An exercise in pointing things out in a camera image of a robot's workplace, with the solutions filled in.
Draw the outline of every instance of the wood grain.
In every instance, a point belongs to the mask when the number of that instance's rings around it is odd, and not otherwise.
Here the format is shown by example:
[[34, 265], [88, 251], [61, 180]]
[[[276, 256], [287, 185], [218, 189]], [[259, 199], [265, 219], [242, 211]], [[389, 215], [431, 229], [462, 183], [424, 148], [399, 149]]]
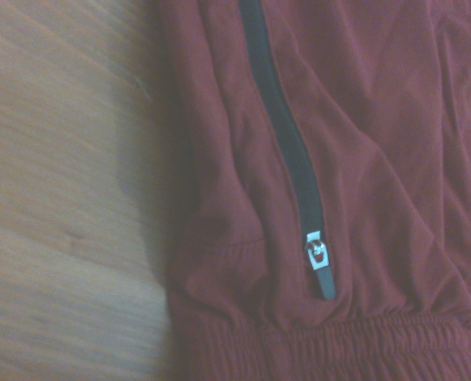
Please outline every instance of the wood grain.
[[155, 1], [0, 0], [0, 380], [176, 380], [197, 203]]

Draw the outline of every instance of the maroon garment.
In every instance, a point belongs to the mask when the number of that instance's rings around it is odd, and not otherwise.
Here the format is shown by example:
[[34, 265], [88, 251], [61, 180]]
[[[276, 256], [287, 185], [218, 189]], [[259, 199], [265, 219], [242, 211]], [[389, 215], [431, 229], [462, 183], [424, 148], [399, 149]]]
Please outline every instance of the maroon garment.
[[261, 5], [336, 296], [237, 1], [161, 0], [202, 195], [168, 288], [190, 380], [471, 380], [471, 1]]

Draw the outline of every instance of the metal zipper slider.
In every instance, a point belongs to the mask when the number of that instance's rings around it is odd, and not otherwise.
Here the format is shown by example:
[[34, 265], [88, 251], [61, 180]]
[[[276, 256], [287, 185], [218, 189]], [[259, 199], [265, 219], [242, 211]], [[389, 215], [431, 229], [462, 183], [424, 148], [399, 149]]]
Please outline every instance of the metal zipper slider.
[[315, 270], [318, 276], [324, 299], [333, 299], [336, 296], [334, 278], [332, 276], [332, 269], [329, 266], [329, 253], [327, 247], [322, 242], [320, 231], [307, 234], [305, 251], [309, 256], [313, 270]]

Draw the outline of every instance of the elastic cuff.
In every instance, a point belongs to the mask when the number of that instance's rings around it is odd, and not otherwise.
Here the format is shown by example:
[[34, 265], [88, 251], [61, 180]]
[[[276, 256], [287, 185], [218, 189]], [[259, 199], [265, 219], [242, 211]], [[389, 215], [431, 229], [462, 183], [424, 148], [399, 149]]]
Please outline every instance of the elastic cuff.
[[471, 380], [471, 332], [430, 315], [287, 332], [216, 322], [197, 334], [188, 343], [192, 380]]

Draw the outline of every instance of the zipper tape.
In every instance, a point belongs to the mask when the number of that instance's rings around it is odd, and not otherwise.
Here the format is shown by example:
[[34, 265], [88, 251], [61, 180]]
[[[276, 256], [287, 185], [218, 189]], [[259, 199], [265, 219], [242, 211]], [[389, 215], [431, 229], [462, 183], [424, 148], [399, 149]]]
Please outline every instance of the zipper tape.
[[299, 206], [305, 255], [319, 279], [321, 296], [335, 297], [329, 254], [322, 242], [323, 211], [306, 146], [291, 115], [274, 66], [260, 1], [240, 0], [249, 63], [276, 139], [288, 167]]

